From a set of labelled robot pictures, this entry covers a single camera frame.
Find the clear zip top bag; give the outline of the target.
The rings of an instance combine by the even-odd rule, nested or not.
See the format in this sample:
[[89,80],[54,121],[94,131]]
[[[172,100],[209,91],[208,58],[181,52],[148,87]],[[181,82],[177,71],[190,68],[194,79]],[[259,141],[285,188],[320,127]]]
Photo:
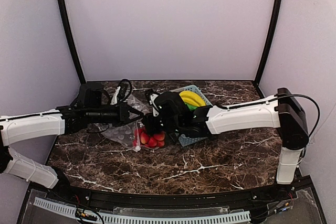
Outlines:
[[97,124],[98,131],[107,139],[119,143],[123,147],[139,152],[142,148],[152,149],[148,147],[141,147],[139,149],[133,147],[134,130],[144,127],[141,120],[130,123],[128,125],[116,127],[111,124]]

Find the red lychee bunch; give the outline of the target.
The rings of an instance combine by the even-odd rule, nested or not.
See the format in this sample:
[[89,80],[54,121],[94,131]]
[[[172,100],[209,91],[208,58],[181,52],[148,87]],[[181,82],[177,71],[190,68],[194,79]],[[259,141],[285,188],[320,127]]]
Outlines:
[[134,130],[133,147],[161,148],[165,145],[165,138],[165,132],[150,135],[144,127],[137,128]]

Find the light blue plastic basket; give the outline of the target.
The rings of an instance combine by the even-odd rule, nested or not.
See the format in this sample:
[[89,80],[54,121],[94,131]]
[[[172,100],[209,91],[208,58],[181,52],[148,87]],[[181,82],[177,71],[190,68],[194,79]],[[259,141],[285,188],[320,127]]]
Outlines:
[[[182,91],[194,92],[202,98],[202,100],[206,103],[206,105],[212,105],[209,99],[201,92],[201,90],[196,85],[189,85],[189,86],[184,86],[181,88],[171,90],[171,92],[177,92],[177,93],[180,93]],[[195,144],[199,141],[207,139],[207,137],[191,138],[191,137],[185,136],[184,134],[177,136],[177,137],[182,147],[186,147],[186,146]]]

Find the green cucumber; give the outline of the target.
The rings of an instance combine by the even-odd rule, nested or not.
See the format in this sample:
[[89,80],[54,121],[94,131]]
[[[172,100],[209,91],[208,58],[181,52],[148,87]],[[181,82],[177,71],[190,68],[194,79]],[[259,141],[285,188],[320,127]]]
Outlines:
[[190,111],[195,111],[198,107],[197,106],[194,106],[194,105],[191,105],[191,104],[186,104],[187,107],[189,108]]

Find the yellow banana bunch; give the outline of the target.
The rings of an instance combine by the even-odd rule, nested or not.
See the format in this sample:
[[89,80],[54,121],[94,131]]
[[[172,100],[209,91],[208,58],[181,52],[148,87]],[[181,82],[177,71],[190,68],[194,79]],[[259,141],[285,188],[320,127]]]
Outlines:
[[182,100],[187,103],[197,107],[206,106],[205,101],[195,92],[186,90],[179,93]]

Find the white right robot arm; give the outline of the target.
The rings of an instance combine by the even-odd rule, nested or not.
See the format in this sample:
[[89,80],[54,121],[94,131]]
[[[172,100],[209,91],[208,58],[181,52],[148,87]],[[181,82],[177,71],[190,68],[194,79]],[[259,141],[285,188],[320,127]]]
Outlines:
[[191,111],[176,92],[145,92],[152,113],[142,120],[151,135],[176,133],[191,138],[209,137],[229,131],[273,128],[282,139],[276,182],[292,183],[300,155],[306,149],[311,131],[308,130],[306,113],[297,98],[310,100],[306,95],[292,94],[279,88],[275,95],[234,105],[206,105]]

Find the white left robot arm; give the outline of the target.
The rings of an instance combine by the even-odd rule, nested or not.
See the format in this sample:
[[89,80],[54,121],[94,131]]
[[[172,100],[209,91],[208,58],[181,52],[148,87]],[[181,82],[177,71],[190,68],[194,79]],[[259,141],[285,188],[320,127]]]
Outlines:
[[23,156],[10,145],[44,136],[77,133],[90,124],[120,127],[143,118],[143,112],[128,105],[130,81],[123,79],[113,96],[97,82],[82,84],[70,105],[45,112],[1,117],[1,173],[53,189],[67,183],[62,171]]

